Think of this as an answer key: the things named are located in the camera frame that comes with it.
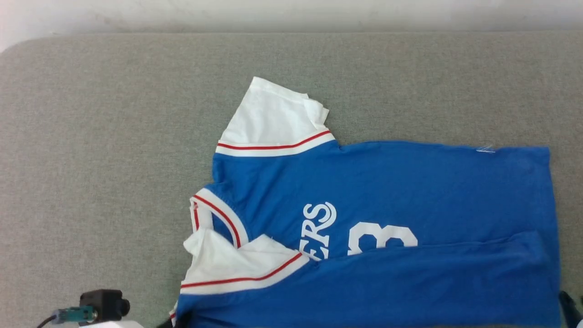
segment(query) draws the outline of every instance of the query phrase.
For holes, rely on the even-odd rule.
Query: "sleeve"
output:
[[[253,78],[217,145],[230,156],[294,155],[333,140],[328,110],[305,93]]]
[[[270,238],[236,250],[212,232],[197,234],[185,242],[196,262],[178,315],[238,327],[560,326],[552,266],[536,232],[319,262]]]

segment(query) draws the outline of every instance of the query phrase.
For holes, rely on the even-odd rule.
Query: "black cable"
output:
[[[43,321],[43,322],[41,322],[41,323],[40,323],[40,325],[39,325],[37,328],[43,328],[45,324],[47,324],[47,323],[51,322],[53,319],[56,319],[56,318],[57,318],[57,316],[55,316],[55,315],[52,315],[52,316],[50,316],[50,317],[48,317],[48,318],[44,319],[44,321]]]
[[[583,315],[577,311],[577,304],[569,294],[564,291],[559,293],[559,301],[563,308],[563,315],[565,316],[567,327],[576,328],[579,325],[579,322],[583,321]]]
[[[156,326],[156,328],[172,328],[172,320],[168,319],[164,323],[160,324],[159,326]]]

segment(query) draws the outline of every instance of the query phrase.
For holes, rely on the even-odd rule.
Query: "gray fabric surface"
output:
[[[254,75],[322,102],[342,144],[550,145],[563,288],[583,294],[583,33],[72,36],[0,57],[0,326],[95,288],[164,320],[188,198]]]

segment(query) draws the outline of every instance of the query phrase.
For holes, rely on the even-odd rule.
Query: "white sleeve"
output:
[[[314,139],[319,140],[316,144],[333,139],[324,126],[327,115],[328,110],[305,93],[255,77],[224,131],[217,152],[244,156],[238,151],[247,151],[248,156],[262,156],[255,153],[278,150],[267,155],[273,156],[305,151],[314,147],[310,142]]]
[[[199,228],[185,242],[192,264],[181,294],[222,294],[269,287],[293,274],[310,259],[261,235],[236,249],[217,232]]]

